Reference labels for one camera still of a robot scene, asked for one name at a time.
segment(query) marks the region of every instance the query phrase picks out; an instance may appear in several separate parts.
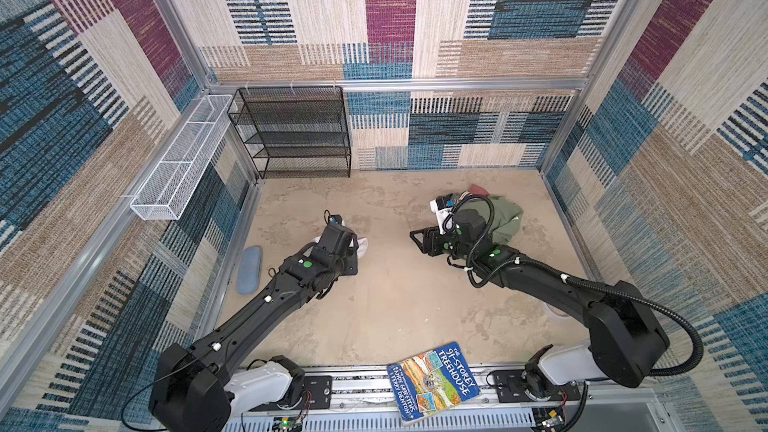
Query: green cloth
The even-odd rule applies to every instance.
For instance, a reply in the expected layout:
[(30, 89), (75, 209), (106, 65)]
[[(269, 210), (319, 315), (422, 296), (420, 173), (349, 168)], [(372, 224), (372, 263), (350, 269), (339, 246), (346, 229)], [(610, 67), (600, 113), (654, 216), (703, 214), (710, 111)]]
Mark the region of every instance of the green cloth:
[[(494, 244), (506, 245), (512, 236), (520, 230), (523, 220), (523, 209), (502, 196), (488, 196), (493, 204), (493, 224), (491, 224), (491, 240)], [(467, 202), (462, 208), (474, 208), (486, 221), (490, 215), (488, 204), (484, 200)]]

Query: book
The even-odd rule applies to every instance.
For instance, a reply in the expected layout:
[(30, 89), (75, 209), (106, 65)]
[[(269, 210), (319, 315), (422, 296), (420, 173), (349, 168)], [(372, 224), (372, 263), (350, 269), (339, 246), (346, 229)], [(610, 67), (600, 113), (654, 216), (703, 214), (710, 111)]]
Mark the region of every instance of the book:
[(456, 342), (387, 367), (404, 425), (480, 395)]

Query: black mesh shelf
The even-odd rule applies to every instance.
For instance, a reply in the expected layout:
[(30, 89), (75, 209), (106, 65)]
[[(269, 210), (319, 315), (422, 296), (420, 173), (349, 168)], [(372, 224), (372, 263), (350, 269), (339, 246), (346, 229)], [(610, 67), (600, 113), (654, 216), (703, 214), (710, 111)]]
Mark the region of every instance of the black mesh shelf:
[(234, 103), (230, 119), (262, 178), (350, 176), (341, 88), (239, 89)]
[(316, 156), (346, 156), (349, 149), (346, 147), (270, 147), (258, 151), (254, 158), (270, 157), (316, 157)]

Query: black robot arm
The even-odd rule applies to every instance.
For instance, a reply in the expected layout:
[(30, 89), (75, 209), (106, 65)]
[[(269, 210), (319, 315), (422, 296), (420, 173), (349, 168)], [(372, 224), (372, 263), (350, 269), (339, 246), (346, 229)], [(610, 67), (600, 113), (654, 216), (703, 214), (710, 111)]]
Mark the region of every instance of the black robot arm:
[[(643, 298), (627, 282), (608, 285), (572, 277), (515, 248), (492, 243), (485, 219), (474, 209), (461, 209), (473, 199), (486, 201), (491, 215), (488, 222), (492, 222), (493, 204), (486, 198), (466, 196), (455, 200), (451, 214), (442, 222), (445, 234), (440, 234), (438, 226), (411, 232), (411, 239), (422, 253), (447, 254), (448, 264), (466, 270), (476, 288), (493, 283), (518, 290), (580, 321), (589, 330), (589, 351), (594, 364), (605, 377), (626, 387), (637, 387), (648, 375), (684, 373), (699, 363), (703, 355), (701, 339), (681, 316)], [(447, 204), (450, 198), (440, 197), (436, 201)], [(466, 264), (455, 264), (452, 259)], [(683, 364), (654, 369), (669, 347), (669, 339), (652, 310), (668, 315), (691, 336), (694, 351)]]
[[(172, 344), (160, 355), (149, 409), (168, 430), (220, 430), (234, 398), (224, 386), (245, 357), (285, 317), (325, 297), (339, 276), (357, 274), (357, 236), (340, 223), (332, 216), (317, 244), (286, 258), (266, 287), (215, 331), (188, 349)], [(290, 372), (278, 403), (291, 406), (302, 393), (303, 371), (282, 356), (272, 361)]]

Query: vent grille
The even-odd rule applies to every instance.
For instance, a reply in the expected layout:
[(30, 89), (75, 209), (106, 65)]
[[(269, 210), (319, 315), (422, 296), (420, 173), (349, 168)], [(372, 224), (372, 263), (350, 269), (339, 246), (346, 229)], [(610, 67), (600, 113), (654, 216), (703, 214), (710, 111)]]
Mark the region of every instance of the vent grille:
[[(248, 417), (244, 419), (246, 432), (268, 432), (272, 417)], [(534, 425), (531, 408), (494, 408), (446, 410), (421, 420), (414, 425), (404, 426), (397, 411), (391, 412), (335, 412), (310, 414), (304, 420), (305, 432), (324, 430), (364, 430), (365, 432), (406, 432), (408, 430), (508, 430), (529, 428)], [(225, 432), (242, 430), (240, 418), (232, 419)]]

